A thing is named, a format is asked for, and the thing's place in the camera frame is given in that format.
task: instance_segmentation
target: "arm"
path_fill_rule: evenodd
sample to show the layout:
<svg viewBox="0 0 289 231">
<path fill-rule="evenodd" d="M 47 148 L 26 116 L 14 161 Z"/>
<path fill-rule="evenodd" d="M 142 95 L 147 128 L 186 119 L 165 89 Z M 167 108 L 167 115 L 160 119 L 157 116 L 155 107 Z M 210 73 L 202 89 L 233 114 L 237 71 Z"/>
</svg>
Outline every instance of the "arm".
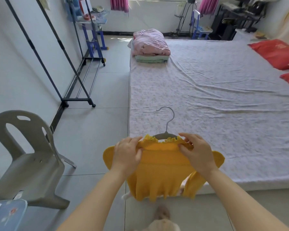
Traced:
<svg viewBox="0 0 289 231">
<path fill-rule="evenodd" d="M 136 153 L 141 137 L 127 137 L 117 143 L 114 149 L 112 167 L 81 202 L 75 211 L 59 226 L 57 231 L 102 231 L 120 187 L 137 168 L 142 149 Z"/>
<path fill-rule="evenodd" d="M 179 145 L 179 148 L 190 160 L 194 169 L 215 190 L 237 231 L 289 231 L 285 224 L 217 168 L 211 147 L 201 136 L 188 133 L 179 135 L 184 136 L 186 142 L 194 145 L 192 151 L 183 145 Z"/>
</svg>

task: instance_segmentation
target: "chair backrest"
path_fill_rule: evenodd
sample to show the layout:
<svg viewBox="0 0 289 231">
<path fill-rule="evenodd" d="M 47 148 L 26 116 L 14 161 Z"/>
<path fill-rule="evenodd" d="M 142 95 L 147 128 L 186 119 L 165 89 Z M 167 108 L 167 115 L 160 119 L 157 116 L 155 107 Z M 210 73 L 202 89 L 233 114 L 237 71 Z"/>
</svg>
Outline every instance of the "chair backrest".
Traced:
<svg viewBox="0 0 289 231">
<path fill-rule="evenodd" d="M 200 20 L 200 12 L 198 10 L 193 10 L 193 25 L 194 25 L 194 21 L 195 19 L 197 19 L 197 25 L 196 25 L 196 30 L 198 30 L 199 27 L 199 20 Z"/>
<path fill-rule="evenodd" d="M 21 116 L 29 118 L 29 120 L 21 120 Z M 23 110 L 10 110 L 0 113 L 0 142 L 9 151 L 13 161 L 25 154 L 22 147 L 16 142 L 14 137 L 8 131 L 6 124 L 12 124 L 15 126 L 27 139 L 34 151 L 44 151 L 49 154 L 57 155 L 56 148 L 54 146 L 54 138 L 52 132 L 46 122 L 44 122 L 38 115 L 23 111 Z M 42 130 L 45 129 L 49 143 Z"/>
</svg>

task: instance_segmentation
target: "tile floor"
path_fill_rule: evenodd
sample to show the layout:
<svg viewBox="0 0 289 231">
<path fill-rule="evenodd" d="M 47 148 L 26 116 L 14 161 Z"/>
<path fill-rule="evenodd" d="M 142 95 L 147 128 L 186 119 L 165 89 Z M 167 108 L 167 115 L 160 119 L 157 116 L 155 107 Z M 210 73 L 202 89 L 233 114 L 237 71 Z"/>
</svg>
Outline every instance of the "tile floor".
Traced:
<svg viewBox="0 0 289 231">
<path fill-rule="evenodd" d="M 59 196 L 70 200 L 69 207 L 63 211 L 29 207 L 19 230 L 56 230 L 107 172 L 102 159 L 104 149 L 128 133 L 129 38 L 105 37 L 109 47 L 108 51 L 103 51 L 106 67 L 100 67 L 91 95 L 96 108 L 86 102 L 70 102 L 54 133 L 58 151 L 77 164 L 75 170 L 66 164 L 56 190 Z M 96 68 L 96 63 L 92 64 L 85 82 L 87 89 L 90 89 Z M 74 89 L 73 96 L 77 94 L 77 88 L 79 86 Z M 169 208 L 171 219 L 182 231 L 233 230 L 225 209 L 214 194 L 198 195 L 193 201 L 170 198 L 152 204 L 129 199 L 125 203 L 121 196 L 126 190 L 128 187 L 123 184 L 113 202 L 105 231 L 141 230 L 150 224 L 159 204 Z M 289 189 L 250 194 L 289 226 Z"/>
</svg>

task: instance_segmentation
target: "bed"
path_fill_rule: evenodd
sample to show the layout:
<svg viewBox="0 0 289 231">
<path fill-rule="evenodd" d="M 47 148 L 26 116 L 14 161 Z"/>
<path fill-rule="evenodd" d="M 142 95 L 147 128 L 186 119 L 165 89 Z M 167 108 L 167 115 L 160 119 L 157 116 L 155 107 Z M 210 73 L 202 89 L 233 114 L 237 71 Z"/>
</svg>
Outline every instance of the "bed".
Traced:
<svg viewBox="0 0 289 231">
<path fill-rule="evenodd" d="M 167 40 L 167 63 L 130 61 L 129 134 L 198 133 L 244 190 L 289 188 L 289 84 L 242 42 Z M 212 193 L 208 184 L 198 193 Z"/>
</svg>

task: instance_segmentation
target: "yellow knit sweater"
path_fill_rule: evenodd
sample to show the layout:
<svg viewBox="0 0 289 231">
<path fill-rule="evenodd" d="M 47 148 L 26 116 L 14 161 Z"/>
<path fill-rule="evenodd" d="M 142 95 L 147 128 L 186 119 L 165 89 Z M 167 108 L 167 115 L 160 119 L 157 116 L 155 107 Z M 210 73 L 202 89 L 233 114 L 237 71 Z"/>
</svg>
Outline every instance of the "yellow knit sweater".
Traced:
<svg viewBox="0 0 289 231">
<path fill-rule="evenodd" d="M 189 175 L 182 196 L 195 198 L 197 190 L 206 182 L 178 148 L 180 143 L 189 150 L 192 150 L 193 146 L 179 136 L 177 138 L 169 138 L 161 143 L 146 135 L 144 140 L 138 143 L 136 150 L 141 147 L 144 149 L 141 163 L 127 179 L 131 194 L 138 201 L 146 197 L 155 201 L 158 196 L 176 196 L 182 181 Z M 113 151 L 114 147 L 109 147 L 103 154 L 108 169 L 112 165 Z M 217 167 L 220 167 L 224 163 L 224 156 L 218 151 L 213 151 L 213 156 Z"/>
</svg>

